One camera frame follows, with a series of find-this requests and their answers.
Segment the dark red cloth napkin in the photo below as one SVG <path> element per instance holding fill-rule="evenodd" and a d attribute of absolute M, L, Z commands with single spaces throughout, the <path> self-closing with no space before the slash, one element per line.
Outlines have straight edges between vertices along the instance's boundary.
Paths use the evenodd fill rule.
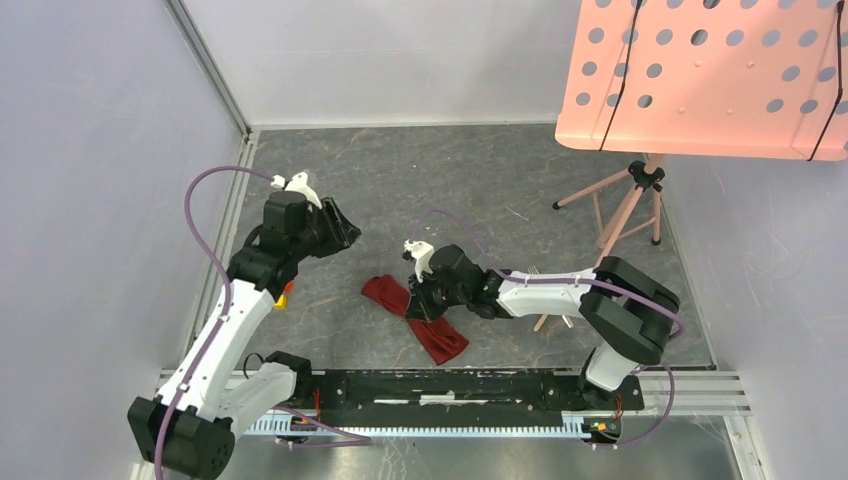
<path fill-rule="evenodd" d="M 409 291 L 392 275 L 372 277 L 363 285 L 361 294 L 389 313 L 405 320 L 437 366 L 456 358 L 469 345 L 468 339 L 454 329 L 444 317 L 431 322 L 406 319 L 404 314 L 411 296 Z"/>

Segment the wooden handled spoon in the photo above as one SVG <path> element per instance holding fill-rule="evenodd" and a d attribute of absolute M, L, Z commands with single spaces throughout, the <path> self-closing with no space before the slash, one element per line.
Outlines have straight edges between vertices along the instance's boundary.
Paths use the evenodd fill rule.
<path fill-rule="evenodd" d="M 547 316 L 547 315 L 541 315 L 541 316 L 537 319 L 537 321 L 536 321 L 536 323 L 535 323 L 535 325 L 534 325 L 534 327 L 533 327 L 533 331 L 534 331 L 534 332 L 538 332 L 538 331 L 539 331 L 539 330 L 543 327 L 543 325 L 545 324 L 545 322 L 546 322 L 547 318 L 548 318 L 548 316 Z"/>

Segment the metal fork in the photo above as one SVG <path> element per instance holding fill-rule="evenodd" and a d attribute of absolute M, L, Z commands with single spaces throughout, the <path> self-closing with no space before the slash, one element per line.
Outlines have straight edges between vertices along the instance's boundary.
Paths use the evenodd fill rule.
<path fill-rule="evenodd" d="M 529 272 L 530 274 L 539 274 L 539 270 L 538 270 L 538 268 L 537 268 L 535 265 L 530 265 L 530 266 L 528 267 L 528 272 Z M 561 320 L 562 320 L 562 321 L 563 321 L 563 323 L 567 326 L 567 328 L 568 328 L 568 329 L 573 329 L 573 328 L 574 328 L 574 323 L 573 323 L 573 321 L 572 321 L 572 320 L 571 320 L 568 316 L 566 316 L 566 315 L 562 315 L 562 316 L 561 316 Z"/>

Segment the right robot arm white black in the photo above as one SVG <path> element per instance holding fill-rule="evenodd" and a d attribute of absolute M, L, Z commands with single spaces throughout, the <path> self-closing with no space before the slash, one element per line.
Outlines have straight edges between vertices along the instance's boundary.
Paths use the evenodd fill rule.
<path fill-rule="evenodd" d="M 414 265 L 409 320 L 432 322 L 456 306 L 484 319 L 584 319 L 602 339 L 577 382 L 580 400 L 591 408 L 612 401 L 638 367 L 659 364 L 680 328 L 679 297 L 619 257 L 567 274 L 485 270 L 457 245 L 424 241 L 406 241 L 403 257 Z"/>

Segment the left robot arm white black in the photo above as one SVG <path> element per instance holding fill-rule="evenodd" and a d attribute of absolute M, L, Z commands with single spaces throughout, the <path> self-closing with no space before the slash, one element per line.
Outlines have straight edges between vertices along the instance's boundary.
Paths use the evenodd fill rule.
<path fill-rule="evenodd" d="M 221 293 L 177 371 L 151 399 L 136 398 L 127 413 L 142 458 L 157 476 L 165 470 L 216 479 L 237 439 L 273 405 L 306 405 L 313 379 L 276 353 L 232 390 L 226 385 L 259 324 L 271 313 L 301 261 L 352 246 L 361 231 L 331 197 L 277 191 L 263 217 L 232 256 Z"/>

